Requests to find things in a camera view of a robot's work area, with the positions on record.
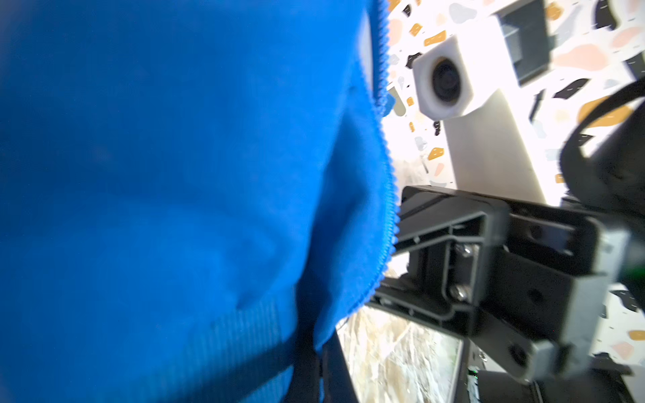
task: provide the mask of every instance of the zipper teeth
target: zipper teeth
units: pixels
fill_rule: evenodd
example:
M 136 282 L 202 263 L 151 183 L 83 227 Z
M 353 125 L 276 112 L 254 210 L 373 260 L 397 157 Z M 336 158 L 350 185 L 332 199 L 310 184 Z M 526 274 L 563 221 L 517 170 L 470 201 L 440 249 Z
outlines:
M 390 157 L 390 150 L 388 149 L 387 141 L 385 140 L 385 134 L 383 133 L 383 127 L 381 124 L 381 119 L 384 115 L 385 104 L 387 102 L 387 85 L 388 85 L 388 1 L 387 0 L 374 0 L 374 7 L 377 7 L 377 17 L 378 17 L 378 80 L 377 80 L 377 89 L 374 91 L 376 95 L 374 99 L 374 107 L 372 108 L 374 116 L 377 121 L 377 128 L 379 135 L 381 136 L 381 151 L 382 155 L 385 157 L 385 168 L 386 168 L 386 184 L 385 184 L 385 197 L 386 197 L 386 223 L 385 231 L 383 237 L 383 245 L 381 248 L 381 256 L 379 257 L 379 271 L 378 275 L 372 283 L 370 283 L 369 288 L 361 295 L 361 298 L 352 306 L 349 315 L 354 314 L 361 307 L 363 307 L 369 299 L 374 295 L 376 288 L 379 286 L 383 278 L 385 278 L 385 271 L 387 265 L 392 259 L 392 254 L 394 253 L 394 244 L 397 242 L 395 235 L 399 232 L 399 227 L 397 224 L 400 219 L 397 215 L 401 210 L 397 205 L 396 196 L 397 187 L 395 185 L 394 177 L 394 167 L 392 166 L 392 158 Z

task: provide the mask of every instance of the metal screw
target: metal screw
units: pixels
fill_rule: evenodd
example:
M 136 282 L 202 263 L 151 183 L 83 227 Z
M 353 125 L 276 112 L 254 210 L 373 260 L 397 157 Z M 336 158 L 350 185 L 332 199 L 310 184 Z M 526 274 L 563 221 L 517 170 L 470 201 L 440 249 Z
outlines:
M 470 287 L 464 284 L 453 284 L 450 286 L 450 296 L 457 301 L 465 301 L 470 295 Z
M 463 257 L 471 257 L 473 255 L 473 246 L 471 244 L 456 244 L 455 252 Z

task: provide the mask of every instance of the camera lens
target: camera lens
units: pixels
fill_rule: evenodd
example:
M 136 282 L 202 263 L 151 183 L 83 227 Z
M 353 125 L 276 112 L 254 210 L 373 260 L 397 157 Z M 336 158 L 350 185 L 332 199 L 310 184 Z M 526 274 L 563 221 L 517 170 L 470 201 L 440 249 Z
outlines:
M 442 101 L 453 102 L 459 98 L 461 82 L 455 63 L 444 59 L 435 67 L 432 72 L 432 88 Z

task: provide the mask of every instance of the blue fabric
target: blue fabric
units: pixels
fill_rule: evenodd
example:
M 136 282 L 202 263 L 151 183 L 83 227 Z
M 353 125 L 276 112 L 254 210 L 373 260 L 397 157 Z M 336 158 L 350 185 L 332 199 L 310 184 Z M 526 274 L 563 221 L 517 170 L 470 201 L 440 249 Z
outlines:
M 394 231 L 365 8 L 2 2 L 0 400 L 150 401 L 365 301 Z

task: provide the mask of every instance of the blue jacket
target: blue jacket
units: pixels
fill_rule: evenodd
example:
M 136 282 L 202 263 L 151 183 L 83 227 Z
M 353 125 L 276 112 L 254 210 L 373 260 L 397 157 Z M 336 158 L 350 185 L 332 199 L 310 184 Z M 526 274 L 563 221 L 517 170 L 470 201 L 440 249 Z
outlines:
M 390 255 L 385 13 L 0 3 L 0 402 L 284 397 L 239 368 L 320 350 Z

